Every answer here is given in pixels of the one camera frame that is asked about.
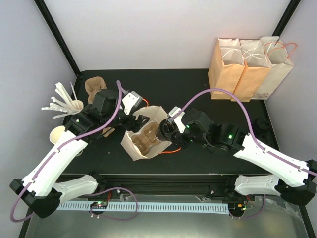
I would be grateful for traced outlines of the printed Cream Bear paper bag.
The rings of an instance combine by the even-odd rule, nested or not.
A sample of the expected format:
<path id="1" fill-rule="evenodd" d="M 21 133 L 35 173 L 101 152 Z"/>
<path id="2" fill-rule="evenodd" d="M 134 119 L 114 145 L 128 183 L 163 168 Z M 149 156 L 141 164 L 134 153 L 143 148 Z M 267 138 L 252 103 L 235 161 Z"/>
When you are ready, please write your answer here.
<path id="1" fill-rule="evenodd" d="M 133 113 L 140 119 L 146 116 L 150 120 L 138 132 L 126 131 L 121 145 L 133 161 L 151 159 L 160 154 L 171 154 L 181 150 L 167 151 L 172 144 L 170 141 L 161 141 L 156 137 L 159 123 L 167 118 L 167 112 L 161 106 L 148 106 Z"/>

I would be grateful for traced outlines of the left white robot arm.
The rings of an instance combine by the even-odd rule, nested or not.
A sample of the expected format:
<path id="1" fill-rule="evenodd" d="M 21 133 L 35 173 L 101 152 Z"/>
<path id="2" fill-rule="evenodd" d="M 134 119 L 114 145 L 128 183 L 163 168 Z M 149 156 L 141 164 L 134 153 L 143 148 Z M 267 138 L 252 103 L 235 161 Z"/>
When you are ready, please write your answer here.
<path id="1" fill-rule="evenodd" d="M 132 110 L 138 107 L 142 97 L 132 92 L 115 92 L 103 89 L 95 95 L 93 104 L 73 115 L 59 140 L 38 166 L 23 179 L 14 179 L 10 188 L 18 199 L 40 218 L 50 216 L 59 205 L 81 196 L 103 197 L 106 181 L 95 172 L 67 182 L 57 179 L 87 145 L 102 137 L 106 127 L 122 126 L 137 132 L 149 120 L 137 119 Z"/>

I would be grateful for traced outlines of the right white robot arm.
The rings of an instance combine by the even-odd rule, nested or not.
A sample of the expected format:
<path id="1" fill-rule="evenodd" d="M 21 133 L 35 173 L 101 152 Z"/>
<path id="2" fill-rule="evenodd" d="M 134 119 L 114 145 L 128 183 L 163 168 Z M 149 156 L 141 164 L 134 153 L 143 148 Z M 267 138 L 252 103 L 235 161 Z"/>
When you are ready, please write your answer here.
<path id="1" fill-rule="evenodd" d="M 237 126 L 216 124 L 204 112 L 174 107 L 168 113 L 177 143 L 197 143 L 210 152 L 223 152 L 248 161 L 269 172 L 266 176 L 237 175 L 225 187 L 231 200 L 248 195 L 275 195 L 295 205 L 307 205 L 315 196 L 317 185 L 315 161 L 289 157 L 242 132 Z"/>

